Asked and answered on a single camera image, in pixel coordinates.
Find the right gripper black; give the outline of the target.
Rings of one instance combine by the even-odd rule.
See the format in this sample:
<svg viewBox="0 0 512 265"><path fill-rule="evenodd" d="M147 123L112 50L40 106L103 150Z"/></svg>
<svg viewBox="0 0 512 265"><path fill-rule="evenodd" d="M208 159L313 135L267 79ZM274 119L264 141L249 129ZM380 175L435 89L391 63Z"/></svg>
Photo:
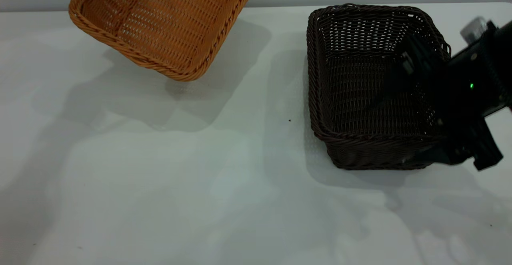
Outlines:
<svg viewBox="0 0 512 265"><path fill-rule="evenodd" d="M500 109L500 42L481 37L444 66L442 58L420 36L398 46L398 59L385 75L376 106L421 87L436 110L437 126L448 126L440 141L416 151L404 163L458 165L473 159L482 171L503 154L486 118Z"/></svg>

